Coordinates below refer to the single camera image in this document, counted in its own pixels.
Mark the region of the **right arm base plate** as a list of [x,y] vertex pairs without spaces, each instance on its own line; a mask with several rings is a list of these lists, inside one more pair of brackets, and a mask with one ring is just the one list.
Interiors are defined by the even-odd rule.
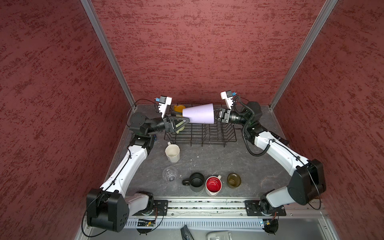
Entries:
[[287,215],[284,206],[274,208],[266,200],[246,200],[244,203],[247,216],[285,217]]

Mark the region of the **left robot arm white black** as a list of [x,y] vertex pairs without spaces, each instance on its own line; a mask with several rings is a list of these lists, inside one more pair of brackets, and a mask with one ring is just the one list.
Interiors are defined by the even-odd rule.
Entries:
[[84,218],[89,227],[104,232],[120,232],[128,218],[136,213],[151,214],[155,211],[154,197],[149,192],[137,192],[127,195],[127,190],[135,173],[148,157],[155,143],[155,133],[166,131],[175,133],[189,123],[189,119],[168,115],[168,106],[172,98],[161,96],[156,99],[159,118],[149,119],[143,113],[136,112],[130,118],[132,139],[128,152],[112,175],[98,189],[87,194]]

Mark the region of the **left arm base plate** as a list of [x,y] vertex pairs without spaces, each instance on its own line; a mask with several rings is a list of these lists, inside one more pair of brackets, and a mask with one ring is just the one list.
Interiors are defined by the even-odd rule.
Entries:
[[150,210],[137,212],[134,216],[166,216],[168,205],[168,200],[154,200],[153,207]]

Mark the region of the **yellow mug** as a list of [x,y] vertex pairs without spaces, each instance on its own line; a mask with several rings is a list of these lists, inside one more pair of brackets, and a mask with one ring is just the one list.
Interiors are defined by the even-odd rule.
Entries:
[[176,105],[174,106],[174,111],[177,112],[177,113],[183,113],[183,110],[185,109],[186,107],[183,106],[183,105]]

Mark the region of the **lilac plastic cup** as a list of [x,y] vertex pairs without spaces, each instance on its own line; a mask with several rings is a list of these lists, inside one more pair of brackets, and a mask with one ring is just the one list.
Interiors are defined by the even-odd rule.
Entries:
[[191,124],[214,124],[214,105],[200,105],[183,109],[182,115],[188,118]]

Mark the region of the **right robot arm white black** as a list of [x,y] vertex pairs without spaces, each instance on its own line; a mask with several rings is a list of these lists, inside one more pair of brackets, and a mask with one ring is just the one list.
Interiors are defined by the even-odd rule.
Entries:
[[304,206],[315,198],[319,199],[326,191],[323,164],[296,153],[288,147],[287,140],[263,127],[260,124],[263,113],[259,103],[244,104],[241,97],[231,91],[222,92],[221,98],[227,107],[217,110],[217,121],[241,125],[247,151],[253,157],[268,154],[291,176],[286,187],[269,191],[261,196],[259,209],[262,214],[270,216],[284,205],[297,203]]

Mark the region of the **red inside white mug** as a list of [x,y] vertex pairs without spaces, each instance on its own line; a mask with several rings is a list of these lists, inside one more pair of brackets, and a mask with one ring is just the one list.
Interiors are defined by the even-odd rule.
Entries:
[[223,184],[221,178],[221,175],[210,176],[207,178],[205,182],[205,190],[209,196],[214,197],[222,190]]

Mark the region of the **pale green mug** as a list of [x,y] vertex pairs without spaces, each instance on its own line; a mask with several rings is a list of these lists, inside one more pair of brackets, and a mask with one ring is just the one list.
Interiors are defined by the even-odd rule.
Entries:
[[183,131],[185,128],[185,122],[179,122],[179,121],[176,121],[176,134],[179,134],[181,131]]

